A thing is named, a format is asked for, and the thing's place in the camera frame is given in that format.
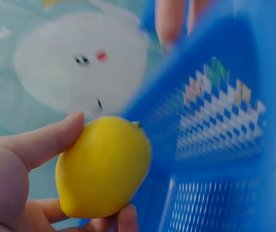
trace blue plastic basket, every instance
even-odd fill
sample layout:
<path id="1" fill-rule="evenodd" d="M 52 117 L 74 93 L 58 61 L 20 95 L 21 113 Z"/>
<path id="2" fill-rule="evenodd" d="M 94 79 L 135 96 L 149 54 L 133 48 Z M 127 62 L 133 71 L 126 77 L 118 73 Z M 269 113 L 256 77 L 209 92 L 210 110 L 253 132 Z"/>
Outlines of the blue plastic basket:
<path id="1" fill-rule="evenodd" d="M 122 114 L 153 145 L 141 231 L 276 231 L 276 0 L 218 4 L 153 75 Z"/>

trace hand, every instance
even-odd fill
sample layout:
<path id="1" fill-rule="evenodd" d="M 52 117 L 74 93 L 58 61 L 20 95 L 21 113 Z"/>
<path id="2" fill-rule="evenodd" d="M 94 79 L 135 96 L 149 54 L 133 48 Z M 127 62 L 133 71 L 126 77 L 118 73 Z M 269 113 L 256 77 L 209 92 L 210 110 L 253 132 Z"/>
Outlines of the hand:
<path id="1" fill-rule="evenodd" d="M 213 0 L 156 0 L 156 31 L 165 49 L 169 49 L 181 34 L 185 1 L 191 2 L 187 20 L 187 31 L 190 33 L 201 12 Z"/>
<path id="2" fill-rule="evenodd" d="M 55 232 L 51 223 L 67 219 L 58 199 L 27 201 L 28 174 L 67 150 L 83 126 L 83 114 L 75 112 L 41 129 L 0 138 L 0 232 Z M 118 216 L 93 219 L 62 232 L 108 232 L 115 224 L 118 232 L 138 232 L 135 208 L 127 206 Z"/>

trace yellow lemon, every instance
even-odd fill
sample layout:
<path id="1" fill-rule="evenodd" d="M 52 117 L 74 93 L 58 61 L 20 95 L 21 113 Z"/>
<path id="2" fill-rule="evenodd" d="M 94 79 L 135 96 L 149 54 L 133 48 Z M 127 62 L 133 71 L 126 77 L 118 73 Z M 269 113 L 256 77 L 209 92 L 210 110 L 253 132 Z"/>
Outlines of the yellow lemon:
<path id="1" fill-rule="evenodd" d="M 150 164 L 151 145 L 138 123 L 115 116 L 91 121 L 57 161 L 62 211 L 72 218 L 119 212 L 142 184 Z"/>

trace finger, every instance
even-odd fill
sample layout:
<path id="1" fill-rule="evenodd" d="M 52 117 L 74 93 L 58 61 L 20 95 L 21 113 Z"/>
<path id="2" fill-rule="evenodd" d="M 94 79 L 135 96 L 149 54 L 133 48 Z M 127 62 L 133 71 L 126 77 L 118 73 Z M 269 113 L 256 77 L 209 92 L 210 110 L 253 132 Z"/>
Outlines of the finger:
<path id="1" fill-rule="evenodd" d="M 180 37 L 184 20 L 185 0 L 156 0 L 155 27 L 165 49 Z"/>
<path id="2" fill-rule="evenodd" d="M 117 232 L 139 232 L 136 208 L 133 205 L 125 207 L 119 214 Z"/>
<path id="3" fill-rule="evenodd" d="M 116 217 L 117 215 L 113 215 L 107 218 L 92 219 L 82 227 L 67 228 L 61 232 L 110 232 L 115 228 Z"/>
<path id="4" fill-rule="evenodd" d="M 61 210 L 60 200 L 58 198 L 41 199 L 36 202 L 42 208 L 47 220 L 53 224 L 64 221 L 69 217 Z"/>
<path id="5" fill-rule="evenodd" d="M 211 3 L 211 0 L 192 0 L 189 4 L 189 15 L 187 18 L 187 33 L 191 33 L 197 19 L 200 17 L 204 9 Z"/>
<path id="6" fill-rule="evenodd" d="M 81 111 L 61 122 L 52 123 L 27 133 L 0 137 L 0 146 L 16 153 L 30 171 L 67 150 L 83 130 Z"/>

